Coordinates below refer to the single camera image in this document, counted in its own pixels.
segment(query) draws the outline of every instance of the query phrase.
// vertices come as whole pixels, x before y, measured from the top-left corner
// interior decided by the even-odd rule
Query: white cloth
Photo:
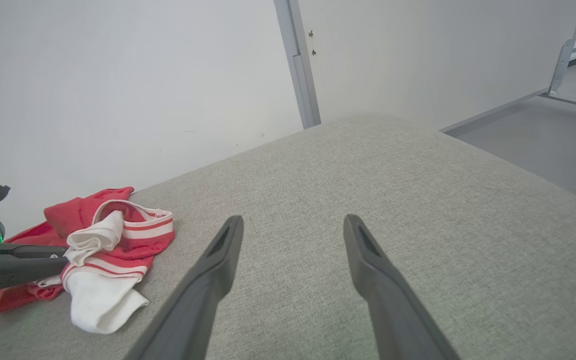
[[[135,310],[150,303],[133,289],[138,280],[84,271],[72,274],[68,280],[72,294],[70,320],[89,333],[114,333]]]
[[[125,213],[113,210],[102,219],[106,207],[123,208]],[[153,256],[174,239],[172,212],[108,200],[96,210],[92,223],[68,236],[70,248],[64,256],[70,264],[61,272],[61,281],[72,295],[72,323],[89,333],[111,334],[135,310],[148,305],[133,287],[148,272]],[[123,246],[115,249],[120,241]]]
[[[124,230],[124,213],[114,210],[105,219],[90,227],[77,230],[66,239],[70,246],[64,256],[76,267],[82,267],[87,257],[117,246]]]
[[[41,280],[32,281],[37,287],[47,288],[52,287],[52,285],[59,285],[62,283],[62,275],[50,276],[47,278],[42,278]]]

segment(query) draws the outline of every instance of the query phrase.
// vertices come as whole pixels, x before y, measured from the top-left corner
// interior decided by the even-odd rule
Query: metal leg
[[[574,30],[573,38],[566,40],[564,45],[561,47],[561,52],[559,53],[559,59],[557,60],[557,67],[555,68],[555,73],[552,76],[552,81],[550,82],[550,89],[547,92],[542,93],[540,96],[542,98],[552,99],[556,101],[562,101],[568,104],[576,105],[576,96],[562,95],[558,93],[560,86],[564,80],[564,75],[568,69],[570,62],[570,57],[572,53],[576,52],[576,48],[573,48],[576,41],[576,29]]]

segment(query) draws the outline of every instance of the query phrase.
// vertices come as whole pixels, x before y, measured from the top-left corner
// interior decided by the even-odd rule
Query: gray sofa
[[[381,115],[320,125],[138,191],[176,239],[112,335],[70,295],[0,314],[0,359],[120,360],[222,223],[242,215],[206,358],[377,359],[342,236],[361,216],[462,359],[576,359],[576,196],[445,134]]]

